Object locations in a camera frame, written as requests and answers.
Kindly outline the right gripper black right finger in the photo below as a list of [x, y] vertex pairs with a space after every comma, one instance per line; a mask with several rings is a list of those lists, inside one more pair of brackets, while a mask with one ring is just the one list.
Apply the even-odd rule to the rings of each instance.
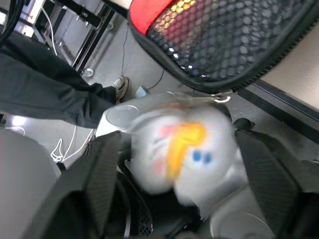
[[319, 239], [319, 164], [297, 159], [280, 141], [234, 122], [248, 181], [275, 239]]

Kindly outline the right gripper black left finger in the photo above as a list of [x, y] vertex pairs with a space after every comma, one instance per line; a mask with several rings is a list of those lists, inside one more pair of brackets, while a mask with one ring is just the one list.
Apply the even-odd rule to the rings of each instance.
[[121, 133], [97, 137], [57, 180], [22, 239], [123, 239], [110, 234]]

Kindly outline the black mesh paddle case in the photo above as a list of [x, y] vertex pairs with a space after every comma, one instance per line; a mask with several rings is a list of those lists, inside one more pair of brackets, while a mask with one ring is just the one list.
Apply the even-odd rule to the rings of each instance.
[[214, 95], [279, 64], [319, 22], [319, 0], [132, 0], [128, 21], [161, 67]]

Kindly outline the grey robot torso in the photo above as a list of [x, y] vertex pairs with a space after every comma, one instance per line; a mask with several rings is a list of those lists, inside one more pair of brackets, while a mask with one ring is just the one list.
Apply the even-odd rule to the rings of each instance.
[[42, 145], [0, 128], [0, 239], [21, 239], [59, 176]]

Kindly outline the black table underframe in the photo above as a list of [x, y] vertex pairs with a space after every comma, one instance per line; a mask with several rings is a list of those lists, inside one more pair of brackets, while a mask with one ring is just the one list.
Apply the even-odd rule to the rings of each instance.
[[237, 94], [319, 145], [318, 109], [262, 80], [240, 89]]

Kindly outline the white sneaker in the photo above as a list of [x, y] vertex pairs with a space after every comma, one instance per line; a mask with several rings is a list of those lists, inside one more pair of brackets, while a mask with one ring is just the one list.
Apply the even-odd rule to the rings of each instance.
[[112, 85], [116, 92], [116, 104], [120, 103], [120, 100], [125, 96], [128, 87], [129, 79], [124, 76], [119, 76]]

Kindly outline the grey foot pedal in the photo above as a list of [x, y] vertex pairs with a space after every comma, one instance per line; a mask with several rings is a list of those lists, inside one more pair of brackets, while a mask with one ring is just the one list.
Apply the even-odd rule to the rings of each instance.
[[136, 93], [135, 93], [135, 97], [136, 98], [141, 98], [141, 97], [145, 97], [148, 96], [150, 93], [148, 91], [148, 89], [145, 86], [140, 86], [138, 87]]

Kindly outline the person's leg in dark trousers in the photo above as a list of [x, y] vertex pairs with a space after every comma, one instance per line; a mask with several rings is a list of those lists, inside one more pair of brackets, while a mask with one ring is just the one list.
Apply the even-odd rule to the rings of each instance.
[[13, 33], [0, 48], [1, 113], [96, 128], [115, 104], [115, 88], [88, 84], [38, 42]]

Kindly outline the black metal desk frame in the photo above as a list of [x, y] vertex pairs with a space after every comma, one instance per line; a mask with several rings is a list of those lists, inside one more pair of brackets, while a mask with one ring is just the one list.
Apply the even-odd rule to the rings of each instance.
[[77, 72], [84, 72], [85, 66], [91, 58], [99, 41], [101, 40], [107, 27], [111, 25], [111, 20], [115, 11], [107, 3], [103, 3], [101, 10], [94, 14], [86, 7], [76, 3], [74, 0], [53, 0], [62, 7], [66, 7], [79, 17], [83, 22], [88, 23], [90, 30], [80, 46], [72, 67]]

